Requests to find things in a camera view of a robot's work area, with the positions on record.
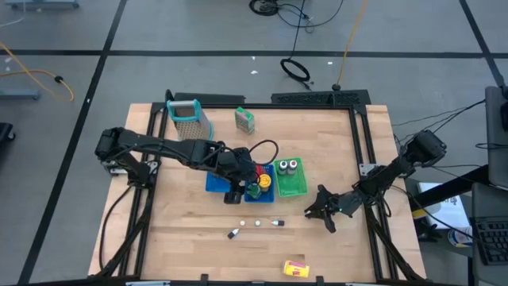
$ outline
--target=wooden table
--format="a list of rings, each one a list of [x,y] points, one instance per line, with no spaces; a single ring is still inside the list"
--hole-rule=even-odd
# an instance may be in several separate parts
[[[131,105],[125,128],[145,133],[150,107],[151,104]],[[387,108],[367,108],[377,161],[388,164],[397,152]],[[348,111],[251,110],[256,116],[256,131],[251,135],[236,129],[233,110],[204,111],[214,124],[216,141],[234,148],[250,147],[269,138],[279,144],[278,158],[301,157],[310,192],[290,198],[276,196],[275,203],[269,204],[225,205],[223,194],[205,191],[205,172],[163,159],[141,278],[198,280],[202,273],[208,273],[210,280],[306,280],[282,274],[283,262],[292,260],[310,266],[308,281],[323,276],[327,282],[374,282],[363,208],[353,218],[335,215],[335,234],[326,230],[322,220],[303,216],[303,210],[316,199],[318,184],[324,184],[331,192],[343,193],[350,191],[359,179]],[[359,132],[367,158],[361,128]],[[168,139],[176,139],[173,124],[167,124],[166,134]],[[252,156],[262,162],[269,160],[273,152],[273,146],[266,144]],[[395,183],[403,187],[402,181]],[[104,214],[125,188],[125,176],[112,179]],[[105,261],[125,237],[132,198],[133,192],[117,205],[108,221]],[[385,198],[393,213],[388,219],[393,243],[416,273],[425,276],[407,197],[392,189]],[[254,225],[257,219],[261,221],[259,227]],[[270,221],[274,219],[282,219],[286,225],[273,226]],[[247,225],[240,227],[240,220]],[[229,240],[227,233],[237,227],[241,228],[240,233]],[[98,271],[98,242],[90,274]],[[383,275],[389,277],[386,254],[379,245]],[[131,251],[131,257],[135,257],[136,243]],[[128,273],[132,273],[133,261],[130,259]]]

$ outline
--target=white paper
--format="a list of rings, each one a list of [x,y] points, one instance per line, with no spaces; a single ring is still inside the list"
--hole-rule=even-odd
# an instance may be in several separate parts
[[[439,183],[418,183],[418,188],[420,192],[428,191],[429,189],[439,186],[441,184]],[[432,214],[436,218],[442,220],[443,222],[448,223],[450,226],[453,227],[467,227],[469,225],[469,220],[466,215],[466,212],[464,211],[464,206],[462,205],[462,201],[460,200],[460,196],[456,195],[452,198],[446,199],[442,202],[441,209]],[[429,215],[427,215],[427,219],[429,220],[429,223],[436,224],[438,230],[447,230],[448,227],[444,224],[438,222],[434,218],[431,218]]]

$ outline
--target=yellow box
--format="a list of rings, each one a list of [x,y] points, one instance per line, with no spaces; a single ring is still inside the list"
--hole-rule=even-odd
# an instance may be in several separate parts
[[[309,278],[310,266],[301,263],[286,261],[284,262],[283,273],[289,276]]]

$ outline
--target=black floor strip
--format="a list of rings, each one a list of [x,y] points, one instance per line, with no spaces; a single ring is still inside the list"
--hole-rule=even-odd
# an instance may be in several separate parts
[[[85,124],[85,120],[87,119],[88,110],[90,109],[90,105],[93,102],[95,90],[97,89],[98,82],[101,79],[104,64],[106,63],[108,51],[111,49],[111,45],[117,32],[118,24],[120,23],[121,15],[124,12],[126,3],[127,0],[121,0],[120,4],[118,5],[117,12],[114,15],[113,24],[111,24],[110,32],[108,33],[106,43],[102,49],[101,57],[98,60],[97,67],[95,68],[94,75],[90,82],[90,86],[88,87],[87,95],[83,101],[81,111],[79,112],[78,120],[76,121],[74,130],[72,131],[71,140],[69,141],[69,145],[65,151],[65,155],[63,156],[62,164],[60,165],[60,170],[56,176],[51,195],[49,196],[49,200],[46,204],[46,208],[44,209],[44,213],[42,215],[42,219],[40,220],[39,227],[37,228],[35,238],[33,239],[32,246],[30,247],[29,255],[27,256],[25,264],[23,265],[23,269],[21,270],[21,275],[18,281],[19,284],[27,284],[30,282],[30,277],[32,276],[37,258],[39,257],[40,249],[42,248],[44,238],[48,232],[49,224],[52,220],[53,214],[55,213],[56,204],[58,203],[58,198],[60,197],[62,187],[64,186],[65,177],[67,176],[67,172],[71,167],[72,157],[74,156],[79,137],[83,131],[83,126]]]
[[[495,59],[508,59],[508,52],[493,52],[491,55]]]
[[[289,56],[291,51],[134,51],[114,50],[110,56]],[[342,57],[344,52],[295,51],[294,56]],[[407,59],[479,59],[481,52],[348,52],[348,57]]]
[[[11,49],[16,56],[100,56],[101,50],[47,50],[47,49]],[[0,55],[7,52],[0,50]]]
[[[13,49],[18,56],[100,56],[99,50],[44,50],[44,49]],[[141,51],[112,50],[107,56],[289,56],[291,51]],[[294,56],[307,57],[342,57],[344,52],[332,51],[296,51]],[[491,53],[493,58],[508,59],[508,52]],[[388,59],[481,59],[483,52],[348,52],[348,57],[388,58]]]
[[[501,73],[499,72],[498,66],[495,64],[494,58],[492,57],[491,51],[487,47],[487,42],[485,39],[483,39],[482,33],[479,31],[479,27],[476,24],[476,20],[473,17],[473,13],[471,12],[471,9],[469,8],[468,3],[466,0],[459,0],[460,5],[462,6],[462,10],[466,14],[466,18],[468,19],[469,25],[471,26],[471,29],[473,30],[473,33],[475,34],[476,40],[478,41],[479,47],[482,49],[482,52],[485,56],[485,60],[487,60],[487,64],[489,65],[489,68],[491,70],[492,76],[494,76],[495,83],[499,86],[504,84],[504,78],[502,77]]]

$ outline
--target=blue tray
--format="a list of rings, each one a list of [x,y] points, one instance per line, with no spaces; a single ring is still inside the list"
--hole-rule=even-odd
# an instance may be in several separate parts
[[[228,192],[230,184],[227,180],[214,176],[211,172],[206,173],[206,191]]]
[[[268,188],[268,191],[262,192],[261,196],[258,199],[254,199],[247,193],[248,183],[245,184],[245,202],[246,203],[273,203],[275,202],[275,174],[273,170],[273,165],[263,166],[264,171],[271,178],[271,185]]]

